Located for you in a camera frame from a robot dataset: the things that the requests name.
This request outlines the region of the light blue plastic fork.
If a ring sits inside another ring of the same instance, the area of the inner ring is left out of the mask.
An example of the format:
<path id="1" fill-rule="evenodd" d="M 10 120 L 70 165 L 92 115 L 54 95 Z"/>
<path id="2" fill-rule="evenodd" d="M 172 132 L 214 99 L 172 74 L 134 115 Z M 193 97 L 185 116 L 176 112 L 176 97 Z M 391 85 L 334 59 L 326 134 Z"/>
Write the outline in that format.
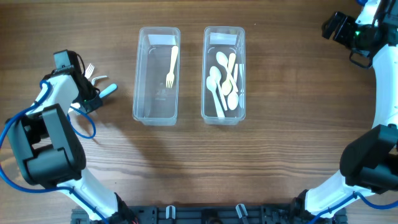
<path id="1" fill-rule="evenodd" d="M 110 94 L 115 92 L 117 89 L 118 89 L 117 84 L 115 84 L 115 83 L 110 84 L 103 91 L 98 92 L 97 95 L 92 100 L 84 101 L 82 105 L 79 103 L 72 103 L 68 112 L 69 113 L 74 112 L 74 113 L 78 114 L 78 112 L 73 109 L 73 108 L 76 108 L 76 109 L 82 111 L 84 114 L 91 113 L 91 112 L 97 110 L 98 108 L 102 107 L 104 105 L 104 100 Z"/>

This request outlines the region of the cream yellow plastic fork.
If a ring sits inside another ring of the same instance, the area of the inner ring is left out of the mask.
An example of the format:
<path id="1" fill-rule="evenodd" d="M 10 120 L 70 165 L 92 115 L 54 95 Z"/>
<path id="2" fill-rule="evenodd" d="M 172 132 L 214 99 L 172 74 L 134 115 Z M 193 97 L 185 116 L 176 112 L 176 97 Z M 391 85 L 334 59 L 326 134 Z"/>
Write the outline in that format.
<path id="1" fill-rule="evenodd" d="M 168 74 L 166 75 L 166 87 L 167 88 L 172 88 L 173 84 L 174 84 L 174 69 L 175 69 L 175 64 L 177 61 L 177 57 L 178 57 L 178 51 L 179 48 L 178 46 L 173 46 L 172 50 L 171 50 L 171 56 L 170 56 L 170 70 L 168 72 Z"/>

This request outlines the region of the white spoon low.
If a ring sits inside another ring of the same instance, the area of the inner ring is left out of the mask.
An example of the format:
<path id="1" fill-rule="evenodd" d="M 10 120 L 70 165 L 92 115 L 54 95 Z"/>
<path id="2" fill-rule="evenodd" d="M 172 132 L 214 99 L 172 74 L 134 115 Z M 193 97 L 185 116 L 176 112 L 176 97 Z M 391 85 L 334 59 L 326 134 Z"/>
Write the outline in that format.
<path id="1" fill-rule="evenodd" d="M 217 52 L 216 60 L 226 70 L 226 80 L 223 82 L 223 84 L 221 86 L 224 96 L 229 95 L 231 93 L 232 89 L 238 91 L 237 85 L 233 84 L 233 77 L 228 68 L 228 59 L 227 59 L 226 55 L 223 52 Z"/>

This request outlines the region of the translucent white plastic spoon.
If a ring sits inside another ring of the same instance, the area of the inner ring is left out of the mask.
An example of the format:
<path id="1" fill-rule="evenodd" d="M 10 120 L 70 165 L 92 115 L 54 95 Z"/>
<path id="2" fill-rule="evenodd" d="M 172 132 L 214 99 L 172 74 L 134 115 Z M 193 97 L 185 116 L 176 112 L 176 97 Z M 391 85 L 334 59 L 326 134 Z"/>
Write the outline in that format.
<path id="1" fill-rule="evenodd" d="M 218 92 L 220 95 L 220 99 L 221 99 L 221 103 L 223 105 L 224 110 L 226 111 L 228 109 L 226 101 L 225 101 L 225 97 L 222 93 L 222 88 L 220 85 L 220 81 L 221 81 L 221 72 L 220 70 L 216 67 L 216 66 L 212 66 L 210 68 L 210 76 L 215 80 L 217 87 L 218 87 Z"/>

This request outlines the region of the cream yellow plastic spoon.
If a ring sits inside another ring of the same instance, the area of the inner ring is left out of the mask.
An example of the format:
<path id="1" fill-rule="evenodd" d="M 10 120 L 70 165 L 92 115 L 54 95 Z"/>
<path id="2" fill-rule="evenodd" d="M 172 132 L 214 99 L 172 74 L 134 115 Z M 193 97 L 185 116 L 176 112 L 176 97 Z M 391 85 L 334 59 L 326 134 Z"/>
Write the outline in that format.
<path id="1" fill-rule="evenodd" d="M 222 61 L 221 64 L 222 64 L 222 66 L 224 66 L 224 68 L 227 71 L 226 80 L 223 82 L 223 84 L 221 86 L 222 93 L 224 94 L 224 96 L 229 95 L 229 93 L 231 91 L 237 90 L 236 84 L 235 84 L 232 74 L 231 74 L 233 63 L 234 63 L 234 60 L 236 57 L 234 56 L 234 53 L 231 53 L 230 55 L 232 55 L 233 57 L 227 58 L 227 56 L 223 52 L 221 52 L 221 56 L 220 56 L 221 61 Z"/>

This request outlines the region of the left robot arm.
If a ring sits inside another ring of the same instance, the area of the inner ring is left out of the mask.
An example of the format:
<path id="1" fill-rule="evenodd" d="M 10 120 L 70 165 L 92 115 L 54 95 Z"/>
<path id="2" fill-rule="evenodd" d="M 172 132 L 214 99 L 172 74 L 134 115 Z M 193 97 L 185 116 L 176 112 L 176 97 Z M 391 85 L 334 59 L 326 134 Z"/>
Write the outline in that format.
<path id="1" fill-rule="evenodd" d="M 135 223 L 136 216 L 120 196 L 103 186 L 88 170 L 69 110 L 83 116 L 103 105 L 101 92 L 85 77 L 80 55 L 55 52 L 55 69 L 40 81 L 40 93 L 30 107 L 9 118 L 1 133 L 8 139 L 24 180 L 31 188 L 1 178 L 12 188 L 31 194 L 60 192 L 77 203 L 93 223 Z"/>

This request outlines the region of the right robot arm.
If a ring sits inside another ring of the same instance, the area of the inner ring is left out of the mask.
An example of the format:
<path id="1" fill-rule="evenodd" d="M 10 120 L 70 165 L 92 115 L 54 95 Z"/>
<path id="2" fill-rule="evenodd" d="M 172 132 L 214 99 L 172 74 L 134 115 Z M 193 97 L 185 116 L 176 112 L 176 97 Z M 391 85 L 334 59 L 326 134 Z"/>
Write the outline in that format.
<path id="1" fill-rule="evenodd" d="M 397 202 L 376 205 L 369 196 L 397 191 L 397 1 L 359 1 L 357 18 L 336 11 L 322 25 L 322 36 L 333 39 L 368 59 L 376 76 L 376 109 L 370 131 L 346 146 L 340 168 L 316 188 L 304 190 L 290 204 L 289 217 L 307 223 L 332 218 L 349 204 L 362 200 L 377 210 Z"/>

